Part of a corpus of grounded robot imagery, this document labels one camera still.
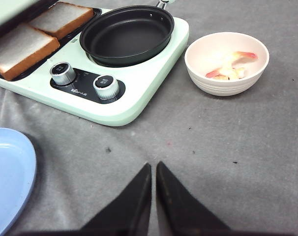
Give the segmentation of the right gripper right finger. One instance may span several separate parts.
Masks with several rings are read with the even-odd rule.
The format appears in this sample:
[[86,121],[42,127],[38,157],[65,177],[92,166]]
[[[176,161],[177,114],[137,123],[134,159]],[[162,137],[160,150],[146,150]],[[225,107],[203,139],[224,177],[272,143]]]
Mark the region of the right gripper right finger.
[[237,231],[201,204],[160,161],[156,190],[174,236],[289,236],[290,233]]

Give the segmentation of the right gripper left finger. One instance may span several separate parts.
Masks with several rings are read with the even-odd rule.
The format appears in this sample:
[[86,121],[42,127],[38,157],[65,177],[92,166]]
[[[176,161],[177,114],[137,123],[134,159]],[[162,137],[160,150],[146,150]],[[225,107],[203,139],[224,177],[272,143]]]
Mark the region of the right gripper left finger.
[[22,232],[21,236],[146,236],[151,206],[151,165],[79,230]]

